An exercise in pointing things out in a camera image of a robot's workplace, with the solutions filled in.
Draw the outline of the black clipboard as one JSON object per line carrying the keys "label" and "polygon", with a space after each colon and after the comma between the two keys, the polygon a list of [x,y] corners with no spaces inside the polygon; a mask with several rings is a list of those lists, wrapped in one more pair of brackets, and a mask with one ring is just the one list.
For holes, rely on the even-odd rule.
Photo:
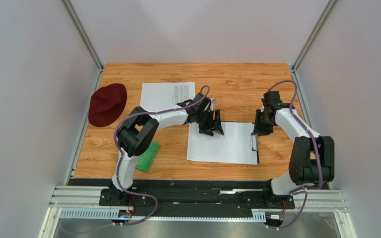
{"label": "black clipboard", "polygon": [[258,165],[259,164],[259,154],[258,154],[258,150],[257,151],[253,151],[253,153],[255,154],[255,157],[256,157],[256,164]]}

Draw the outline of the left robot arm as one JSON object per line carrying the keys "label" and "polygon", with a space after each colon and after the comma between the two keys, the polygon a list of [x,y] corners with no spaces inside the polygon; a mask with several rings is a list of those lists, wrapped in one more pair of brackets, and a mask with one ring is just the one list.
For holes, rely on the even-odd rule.
{"label": "left robot arm", "polygon": [[119,192],[128,193],[139,157],[150,147],[158,130],[176,125],[196,123],[199,133],[224,135],[221,112],[207,95],[198,93],[193,99],[161,111],[136,107],[115,129],[114,141],[119,158],[112,184]]}

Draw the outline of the printed white paper sheet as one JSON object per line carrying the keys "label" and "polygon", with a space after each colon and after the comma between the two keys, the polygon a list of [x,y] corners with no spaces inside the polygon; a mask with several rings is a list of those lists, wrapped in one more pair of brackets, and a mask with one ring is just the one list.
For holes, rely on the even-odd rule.
{"label": "printed white paper sheet", "polygon": [[162,111],[194,97],[194,82],[143,83],[140,106],[147,111]]}

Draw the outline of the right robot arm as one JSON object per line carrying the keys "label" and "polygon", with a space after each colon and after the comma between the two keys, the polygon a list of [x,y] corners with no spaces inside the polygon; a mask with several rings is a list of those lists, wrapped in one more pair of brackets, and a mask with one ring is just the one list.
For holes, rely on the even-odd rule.
{"label": "right robot arm", "polygon": [[278,91],[268,91],[257,110],[253,135],[267,136],[274,127],[283,129],[293,143],[288,171],[268,181],[274,195],[293,195],[303,189],[321,189],[335,177],[335,144],[322,136],[298,115],[292,103],[284,103]]}

